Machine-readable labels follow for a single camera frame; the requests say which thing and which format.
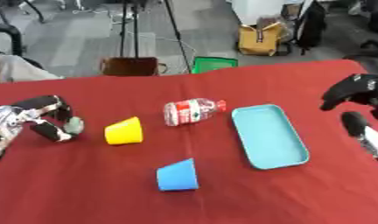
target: plastic cup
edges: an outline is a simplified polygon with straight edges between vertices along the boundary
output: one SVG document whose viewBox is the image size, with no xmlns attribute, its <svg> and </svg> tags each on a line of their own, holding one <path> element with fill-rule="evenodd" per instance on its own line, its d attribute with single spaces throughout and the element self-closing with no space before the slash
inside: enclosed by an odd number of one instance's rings
<svg viewBox="0 0 378 224">
<path fill-rule="evenodd" d="M 160 191 L 199 189 L 193 159 L 157 169 L 157 185 Z"/>
<path fill-rule="evenodd" d="M 108 144 L 141 143 L 143 141 L 143 130 L 140 120 L 134 116 L 106 127 L 105 138 Z"/>
</svg>

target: white cabinet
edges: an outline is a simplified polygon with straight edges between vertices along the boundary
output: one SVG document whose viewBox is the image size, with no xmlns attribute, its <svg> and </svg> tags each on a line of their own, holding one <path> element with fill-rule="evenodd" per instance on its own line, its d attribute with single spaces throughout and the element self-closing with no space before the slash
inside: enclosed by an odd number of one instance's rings
<svg viewBox="0 0 378 224">
<path fill-rule="evenodd" d="M 232 4 L 241 23 L 255 25 L 259 17 L 274 16 L 281 13 L 284 4 L 301 4 L 305 2 L 304 10 L 312 0 L 226 0 Z M 336 0 L 318 0 L 319 2 L 331 2 Z"/>
</svg>

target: yellow cup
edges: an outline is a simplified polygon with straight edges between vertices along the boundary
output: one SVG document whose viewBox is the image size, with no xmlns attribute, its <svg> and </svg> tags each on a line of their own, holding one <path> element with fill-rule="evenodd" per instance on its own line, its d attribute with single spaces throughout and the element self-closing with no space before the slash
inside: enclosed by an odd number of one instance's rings
<svg viewBox="0 0 378 224">
<path fill-rule="evenodd" d="M 134 116 L 123 122 L 112 124 L 105 128 L 105 138 L 108 144 L 137 144 L 143 141 L 142 125 Z"/>
</svg>

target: tripod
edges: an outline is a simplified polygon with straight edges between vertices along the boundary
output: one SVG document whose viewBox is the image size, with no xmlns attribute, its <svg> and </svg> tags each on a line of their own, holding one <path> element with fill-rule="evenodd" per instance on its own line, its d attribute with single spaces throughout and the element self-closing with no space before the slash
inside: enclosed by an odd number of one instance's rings
<svg viewBox="0 0 378 224">
<path fill-rule="evenodd" d="M 172 7 L 170 5 L 170 0 L 163 0 L 167 13 L 169 15 L 169 18 L 171 20 L 171 25 L 174 30 L 174 34 L 176 36 L 179 48 L 182 53 L 182 57 L 184 58 L 186 69 L 188 73 L 191 72 L 191 66 L 189 64 L 189 60 L 187 58 L 184 46 L 182 44 L 182 37 L 181 33 L 179 32 L 179 29 L 177 27 L 177 23 L 175 21 L 174 15 L 172 13 Z M 127 9 L 129 4 L 132 4 L 132 10 L 133 10 L 133 16 L 134 16 L 134 39 L 135 39 L 135 58 L 139 57 L 139 45 L 138 45 L 138 8 L 139 6 L 145 7 L 147 4 L 147 0 L 122 0 L 122 23 L 121 23 L 121 45 L 120 45 L 120 57 L 123 57 L 123 46 L 125 41 L 125 32 L 126 32 L 126 24 L 125 19 L 127 17 Z"/>
</svg>

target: blue cup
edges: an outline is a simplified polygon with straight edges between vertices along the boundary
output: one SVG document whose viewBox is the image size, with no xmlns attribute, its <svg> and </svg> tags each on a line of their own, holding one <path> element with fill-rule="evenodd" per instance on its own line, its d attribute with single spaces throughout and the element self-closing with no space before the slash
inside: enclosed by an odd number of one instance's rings
<svg viewBox="0 0 378 224">
<path fill-rule="evenodd" d="M 160 191 L 199 189 L 193 158 L 157 169 L 157 185 Z"/>
</svg>

